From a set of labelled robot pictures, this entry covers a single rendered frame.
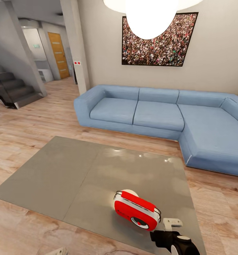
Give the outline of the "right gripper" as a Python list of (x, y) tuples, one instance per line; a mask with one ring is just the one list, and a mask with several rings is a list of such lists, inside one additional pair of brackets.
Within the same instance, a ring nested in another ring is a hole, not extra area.
[(168, 248), (167, 240), (168, 240), (168, 237), (173, 234), (179, 235), (180, 233), (177, 231), (172, 231), (172, 232), (157, 231), (157, 230), (155, 230), (154, 232), (150, 231), (151, 240), (155, 241), (156, 246), (158, 248), (166, 248), (168, 250), (169, 250), (169, 248)]

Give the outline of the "radio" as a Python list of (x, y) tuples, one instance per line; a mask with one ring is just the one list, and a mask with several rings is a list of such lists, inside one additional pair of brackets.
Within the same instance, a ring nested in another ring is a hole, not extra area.
[(161, 222), (158, 208), (131, 193), (119, 191), (114, 196), (114, 207), (118, 215), (148, 231), (154, 230)]

